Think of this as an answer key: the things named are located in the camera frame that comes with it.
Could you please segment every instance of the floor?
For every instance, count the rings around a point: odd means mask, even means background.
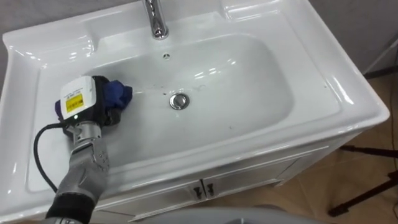
[[[392,75],[369,81],[387,106],[393,81]],[[393,101],[393,111],[397,114],[398,97],[394,97]],[[398,133],[398,117],[395,127],[395,133]],[[348,144],[392,149],[391,120],[362,133]],[[281,187],[259,187],[203,202],[200,206],[251,207],[272,204],[290,213],[328,223],[396,224],[398,220],[392,209],[398,202],[398,188],[373,197],[340,217],[331,218],[326,213],[332,206],[387,181],[386,174],[392,171],[394,161],[391,158],[335,151]]]

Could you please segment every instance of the stain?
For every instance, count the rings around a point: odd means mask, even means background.
[[[196,90],[196,91],[201,91],[201,89],[203,88],[203,87],[206,87],[206,85],[200,85],[200,86],[198,86],[198,87],[192,87],[194,90]]]

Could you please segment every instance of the sink basin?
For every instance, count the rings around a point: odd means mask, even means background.
[[[294,99],[269,49],[245,35],[227,35],[155,51],[96,68],[134,89],[117,128],[104,134],[113,167],[185,152],[278,123]],[[173,110],[182,92],[191,103]]]
[[[0,222],[47,211],[32,155],[56,123],[64,84],[103,75],[131,85],[122,123],[103,129],[104,197],[383,122],[387,108],[307,0],[167,0],[154,40],[141,2],[17,30],[0,103]],[[169,105],[184,93],[183,110]],[[58,185],[70,140],[47,131],[39,155]]]

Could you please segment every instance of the gray wall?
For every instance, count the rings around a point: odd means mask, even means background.
[[[0,34],[133,0],[0,0]],[[398,0],[310,0],[360,70],[398,33]],[[377,68],[393,64],[391,52]],[[0,86],[7,54],[0,46]]]

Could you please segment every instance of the tripod leg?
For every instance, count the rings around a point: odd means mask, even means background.
[[[348,202],[342,203],[341,205],[332,208],[331,210],[328,211],[329,216],[331,217],[337,217],[339,215],[342,215],[344,213],[348,212],[348,209],[351,208],[352,206],[361,203],[385,190],[388,190],[392,187],[395,187],[396,185],[398,185],[398,179],[394,178],[391,180],[388,180],[387,182],[349,200]]]
[[[375,156],[386,156],[398,159],[398,153],[393,150],[387,149],[375,149],[368,147],[355,147],[355,146],[341,146],[341,150],[349,152],[362,152],[365,154],[375,155]]]

